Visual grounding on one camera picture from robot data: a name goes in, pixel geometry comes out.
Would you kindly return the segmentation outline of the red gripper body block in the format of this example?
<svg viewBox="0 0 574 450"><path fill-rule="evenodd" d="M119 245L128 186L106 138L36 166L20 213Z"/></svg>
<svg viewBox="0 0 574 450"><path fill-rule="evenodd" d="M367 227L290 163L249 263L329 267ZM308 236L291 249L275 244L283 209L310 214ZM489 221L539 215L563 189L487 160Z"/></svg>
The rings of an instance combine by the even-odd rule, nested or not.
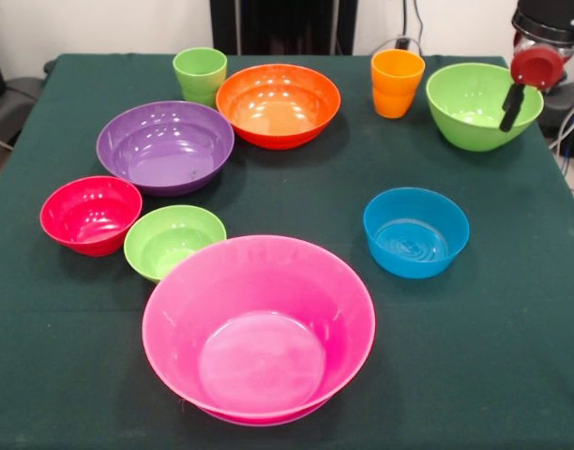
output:
<svg viewBox="0 0 574 450"><path fill-rule="evenodd" d="M510 74L516 84L547 90L563 75L563 57L549 46L532 46L516 52Z"/></svg>

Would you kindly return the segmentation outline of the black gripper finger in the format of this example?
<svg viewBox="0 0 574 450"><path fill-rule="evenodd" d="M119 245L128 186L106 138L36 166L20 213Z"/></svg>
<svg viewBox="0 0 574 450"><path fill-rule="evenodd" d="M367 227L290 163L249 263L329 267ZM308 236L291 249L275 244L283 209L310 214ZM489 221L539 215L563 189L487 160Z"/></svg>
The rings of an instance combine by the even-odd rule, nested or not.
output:
<svg viewBox="0 0 574 450"><path fill-rule="evenodd" d="M499 124L502 132L509 132L516 126L524 102L524 88L524 84L515 82L509 86L502 105L504 115Z"/></svg>

